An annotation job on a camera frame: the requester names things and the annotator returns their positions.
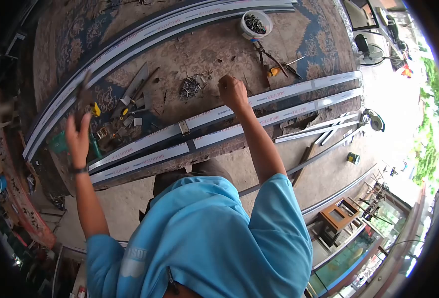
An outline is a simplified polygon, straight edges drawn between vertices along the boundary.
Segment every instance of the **bucket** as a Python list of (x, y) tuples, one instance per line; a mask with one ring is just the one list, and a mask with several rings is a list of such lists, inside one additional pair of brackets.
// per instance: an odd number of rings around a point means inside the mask
[[(259, 33), (255, 33), (254, 31), (252, 31), (251, 29), (249, 29), (246, 26), (246, 22), (244, 21), (244, 16), (247, 14), (252, 14), (253, 16), (255, 16), (256, 18), (258, 18), (262, 24), (264, 25), (264, 28), (266, 28), (266, 33), (265, 34), (259, 34)], [(247, 11), (243, 17), (241, 18), (241, 21), (239, 22), (239, 29), (241, 30), (241, 35), (250, 41), (257, 41), (261, 38), (263, 38), (264, 36), (268, 35), (271, 31), (272, 31), (272, 21), (271, 19), (262, 11), (259, 10), (249, 10)]]
[(0, 176), (0, 194), (2, 193), (2, 191), (6, 188), (7, 186), (7, 181), (4, 175)]

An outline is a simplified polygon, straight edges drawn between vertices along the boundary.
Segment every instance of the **workbench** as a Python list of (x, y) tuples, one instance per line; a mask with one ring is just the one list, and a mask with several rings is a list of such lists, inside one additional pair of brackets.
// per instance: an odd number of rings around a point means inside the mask
[[(20, 65), (32, 63), (33, 74), (30, 80), (29, 70), (23, 68), (19, 71), (21, 74), (27, 72), (20, 82), (20, 98), (23, 98), (23, 107), (20, 110), (25, 111), (21, 113), (23, 132), (27, 134), (33, 116), (44, 108), (50, 94), (75, 70), (86, 53), (94, 51), (102, 42), (131, 23), (175, 3), (176, 0), (144, 1), (140, 5), (137, 1), (127, 0), (53, 1), (38, 22), (35, 39), (30, 43), (31, 48), (27, 47), (20, 58), (23, 60)], [(334, 2), (299, 0), (294, 6), (295, 12), (269, 14), (273, 30), (261, 39), (264, 49), (277, 60), (286, 63), (305, 56), (298, 63), (292, 64), (304, 80), (356, 71), (357, 64), (349, 35)], [(249, 96), (266, 91), (258, 54), (251, 42), (238, 33), (238, 22), (239, 19), (219, 22), (168, 40), (99, 80), (91, 90), (102, 114), (92, 119), (92, 130), (96, 132), (103, 123), (110, 122), (110, 115), (117, 101), (145, 62), (148, 62), (150, 73), (160, 67), (156, 74), (159, 81), (148, 87), (153, 107), (150, 112), (142, 115), (141, 127), (127, 130), (128, 134), (122, 139), (123, 144), (222, 105), (216, 85), (223, 75), (229, 74), (242, 80)], [(265, 64), (274, 66), (274, 62), (266, 56)], [(180, 98), (183, 80), (204, 72), (211, 73), (211, 79), (206, 80), (202, 92), (196, 97)], [(271, 89), (294, 82), (298, 80), (292, 75), (286, 78), (279, 74), (269, 78)], [(356, 87), (359, 87), (358, 80), (337, 84), (302, 94), (299, 101), (294, 98), (294, 102), (288, 99), (271, 104), (256, 110), (256, 114), (260, 116)], [(327, 108), (327, 112), (335, 117), (359, 108), (360, 98), (357, 97)], [(297, 125), (306, 119), (310, 119), (310, 115), (289, 121), (289, 124)], [(233, 118), (216, 123), (214, 129), (228, 127), (236, 121)], [(65, 122), (66, 118), (63, 118), (46, 140), (59, 134), (64, 129)], [(275, 132), (276, 128), (278, 127), (269, 127), (266, 131), (271, 137), (273, 133), (281, 135), (280, 131)], [(245, 147), (244, 137), (239, 136), (203, 151), (109, 181), (96, 186), (96, 190), (178, 169)], [(42, 185), (55, 188), (56, 195), (74, 194), (74, 183), (68, 173), (68, 159), (67, 152), (54, 153), (44, 145), (32, 160)]]

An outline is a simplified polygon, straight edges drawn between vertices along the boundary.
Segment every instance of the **concrete floor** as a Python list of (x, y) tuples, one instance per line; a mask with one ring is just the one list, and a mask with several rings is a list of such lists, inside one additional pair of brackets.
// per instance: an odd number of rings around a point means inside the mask
[[(375, 39), (374, 43), (385, 48), (380, 37), (371, 36), (371, 39)], [(399, 163), (412, 146), (413, 132), (419, 118), (415, 112), (419, 109), (419, 88), (416, 90), (411, 80), (396, 75), (389, 61), (373, 68), (362, 68), (362, 73), (365, 107), (376, 110), (383, 117), (386, 123), (385, 132), (369, 130), (365, 136), (355, 137), (352, 144), (341, 146), (307, 166), (295, 188), (301, 208), (311, 206), (335, 193), (376, 163), (381, 163), (380, 168), (383, 169), (382, 160), (387, 163)], [(404, 119), (403, 111), (410, 111), (406, 113), (407, 119)], [(409, 115), (416, 115), (417, 119), (410, 119)], [(316, 153), (339, 141), (348, 130), (349, 128), (339, 130), (326, 146), (320, 147)], [(299, 163), (305, 148), (316, 138), (317, 136), (311, 136), (276, 145), (286, 169)], [(358, 165), (345, 160), (348, 152), (361, 156)], [(258, 183), (248, 148), (216, 159), (228, 170), (238, 190)], [(152, 198), (154, 180), (154, 177), (149, 177), (97, 192), (113, 238), (130, 238), (139, 224), (138, 211), (145, 211), (148, 200)], [(353, 194), (350, 196), (364, 189), (364, 183), (361, 183), (351, 191)], [(257, 192), (254, 192), (241, 198), (248, 214), (251, 214), (256, 195)], [(85, 248), (85, 237), (80, 227), (75, 198), (66, 197), (66, 208), (68, 212), (56, 231), (58, 241), (65, 245)]]

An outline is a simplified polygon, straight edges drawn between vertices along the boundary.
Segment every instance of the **light blue t-shirt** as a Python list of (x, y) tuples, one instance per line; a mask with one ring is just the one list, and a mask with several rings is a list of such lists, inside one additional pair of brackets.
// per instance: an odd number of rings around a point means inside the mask
[(173, 279), (203, 297), (300, 297), (312, 243), (282, 174), (259, 190), (251, 218), (222, 177), (186, 177), (151, 202), (128, 246), (87, 241), (91, 297), (162, 297)]

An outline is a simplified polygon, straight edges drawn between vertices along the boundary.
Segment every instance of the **paint can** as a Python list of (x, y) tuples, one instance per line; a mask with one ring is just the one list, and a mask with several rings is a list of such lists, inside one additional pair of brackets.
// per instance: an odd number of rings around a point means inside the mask
[(348, 152), (347, 161), (357, 165), (360, 162), (360, 156), (358, 154)]
[[(246, 21), (244, 20), (244, 17), (246, 15), (253, 15), (254, 17), (256, 17), (258, 20), (260, 20), (262, 22), (262, 24), (264, 25), (264, 28), (266, 29), (266, 33), (265, 34), (259, 34), (256, 33), (254, 31), (252, 31), (251, 29), (249, 29), (246, 25)], [(241, 32), (241, 35), (249, 40), (249, 41), (257, 41), (261, 38), (263, 38), (264, 36), (268, 35), (271, 31), (272, 31), (272, 21), (271, 19), (262, 11), (260, 10), (249, 10), (247, 11), (243, 17), (241, 18), (241, 21), (239, 22), (239, 30)]]

